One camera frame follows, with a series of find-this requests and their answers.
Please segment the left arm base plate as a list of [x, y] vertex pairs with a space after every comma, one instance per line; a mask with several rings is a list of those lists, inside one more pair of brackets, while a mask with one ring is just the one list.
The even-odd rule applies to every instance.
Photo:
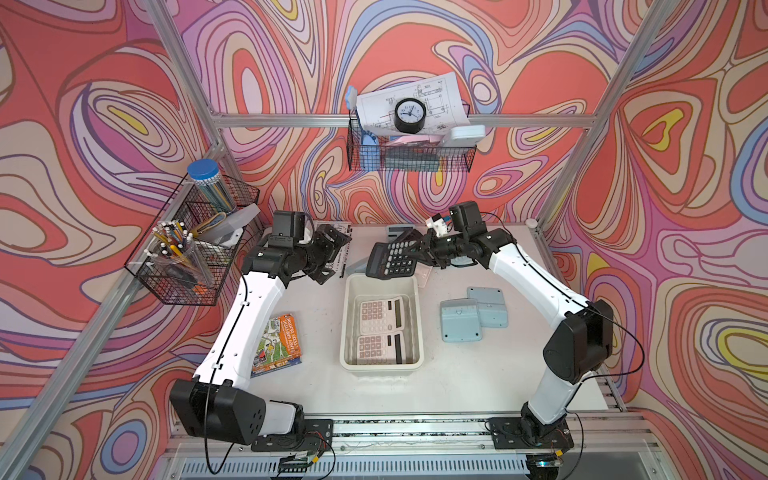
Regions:
[[332, 419], [309, 419], [296, 432], [258, 437], [250, 449], [257, 453], [322, 452], [332, 444], [333, 432]]

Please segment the cream plastic storage box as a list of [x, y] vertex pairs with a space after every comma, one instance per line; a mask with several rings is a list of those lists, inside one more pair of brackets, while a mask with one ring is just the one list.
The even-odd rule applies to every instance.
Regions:
[[413, 277], [347, 278], [339, 360], [356, 376], [407, 376], [424, 362], [418, 284]]

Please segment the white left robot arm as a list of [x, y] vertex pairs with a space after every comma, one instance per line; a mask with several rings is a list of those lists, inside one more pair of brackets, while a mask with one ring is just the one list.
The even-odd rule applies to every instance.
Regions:
[[352, 238], [323, 224], [305, 234], [306, 214], [278, 211], [270, 234], [246, 255], [233, 305], [211, 350], [189, 380], [172, 385], [169, 400], [185, 432], [203, 440], [248, 445], [260, 437], [295, 435], [303, 409], [249, 392], [261, 338], [289, 284], [324, 284]]

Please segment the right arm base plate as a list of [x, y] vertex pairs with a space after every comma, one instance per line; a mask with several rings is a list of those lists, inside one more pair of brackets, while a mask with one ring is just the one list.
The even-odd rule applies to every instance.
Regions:
[[566, 452], [574, 440], [563, 416], [553, 424], [542, 425], [535, 417], [492, 417], [484, 427], [496, 450], [548, 450]]

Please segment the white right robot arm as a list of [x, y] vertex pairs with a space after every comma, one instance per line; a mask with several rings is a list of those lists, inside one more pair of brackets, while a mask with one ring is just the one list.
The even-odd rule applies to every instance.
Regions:
[[521, 292], [552, 329], [543, 349], [546, 370], [521, 409], [521, 429], [534, 444], [556, 429], [586, 374], [612, 354], [613, 310], [542, 269], [506, 228], [489, 229], [476, 202], [454, 205], [449, 215], [452, 232], [440, 231], [443, 217], [436, 214], [406, 255], [441, 269], [459, 257], [474, 261]]

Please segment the black calculator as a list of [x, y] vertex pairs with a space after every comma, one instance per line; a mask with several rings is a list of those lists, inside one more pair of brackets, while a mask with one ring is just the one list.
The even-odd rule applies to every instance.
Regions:
[[376, 243], [369, 255], [365, 274], [378, 280], [413, 276], [417, 262], [407, 255], [412, 245], [412, 241]]

